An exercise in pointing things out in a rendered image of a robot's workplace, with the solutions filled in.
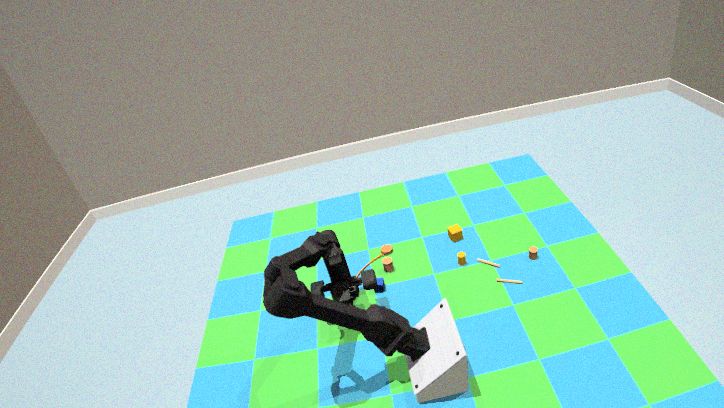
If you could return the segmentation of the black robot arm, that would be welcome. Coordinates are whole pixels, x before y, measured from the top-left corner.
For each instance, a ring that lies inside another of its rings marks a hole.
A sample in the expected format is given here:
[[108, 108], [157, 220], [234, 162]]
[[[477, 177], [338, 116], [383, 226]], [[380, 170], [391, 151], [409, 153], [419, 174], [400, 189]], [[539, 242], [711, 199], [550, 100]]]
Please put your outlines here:
[[345, 271], [347, 262], [334, 231], [316, 232], [297, 249], [274, 256], [264, 270], [263, 304], [279, 318], [308, 316], [361, 332], [386, 356], [396, 351], [414, 362], [430, 349], [426, 327], [410, 326], [407, 318], [372, 303], [367, 310], [348, 305], [359, 297], [351, 278], [331, 279], [332, 300], [315, 295], [298, 280], [295, 270], [315, 266], [320, 259], [329, 273]]

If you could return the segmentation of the blue cube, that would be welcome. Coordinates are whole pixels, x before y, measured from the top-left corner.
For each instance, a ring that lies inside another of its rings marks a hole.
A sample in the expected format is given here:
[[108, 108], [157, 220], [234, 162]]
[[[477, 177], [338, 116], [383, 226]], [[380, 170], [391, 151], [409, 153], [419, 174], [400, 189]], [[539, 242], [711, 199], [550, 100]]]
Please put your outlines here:
[[383, 277], [377, 277], [378, 287], [374, 289], [374, 292], [385, 291], [385, 282]]

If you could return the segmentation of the yellow cube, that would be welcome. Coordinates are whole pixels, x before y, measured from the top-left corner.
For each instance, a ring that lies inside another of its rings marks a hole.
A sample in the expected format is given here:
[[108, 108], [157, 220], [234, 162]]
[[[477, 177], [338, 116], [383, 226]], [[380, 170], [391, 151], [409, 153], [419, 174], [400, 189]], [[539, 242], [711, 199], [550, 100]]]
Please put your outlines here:
[[454, 225], [454, 226], [451, 226], [451, 227], [448, 227], [448, 228], [447, 228], [447, 231], [448, 231], [448, 237], [449, 237], [453, 242], [455, 242], [455, 241], [463, 238], [462, 230], [461, 230], [461, 228], [459, 227], [458, 224], [456, 224], [456, 225]]

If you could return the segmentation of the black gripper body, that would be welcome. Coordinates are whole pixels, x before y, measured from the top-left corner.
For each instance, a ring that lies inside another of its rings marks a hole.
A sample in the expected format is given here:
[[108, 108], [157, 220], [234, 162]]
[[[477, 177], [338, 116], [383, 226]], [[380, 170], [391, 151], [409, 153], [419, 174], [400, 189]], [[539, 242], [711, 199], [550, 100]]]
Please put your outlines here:
[[[363, 284], [363, 288], [365, 290], [371, 290], [371, 289], [375, 289], [378, 287], [376, 274], [373, 269], [361, 271], [361, 277], [356, 278], [356, 275], [351, 276], [348, 265], [347, 265], [347, 268], [345, 269], [345, 271], [342, 271], [342, 272], [336, 273], [336, 274], [332, 274], [332, 273], [328, 272], [328, 275], [330, 277], [330, 281], [332, 281], [331, 279], [335, 279], [336, 281], [341, 280], [342, 276], [347, 276], [352, 279], [354, 285], [356, 285], [357, 287]], [[326, 283], [324, 286], [323, 285], [324, 285], [323, 280], [311, 283], [311, 285], [310, 285], [311, 293], [326, 298], [325, 292], [329, 291], [331, 294], [331, 297], [332, 297], [331, 283]]]

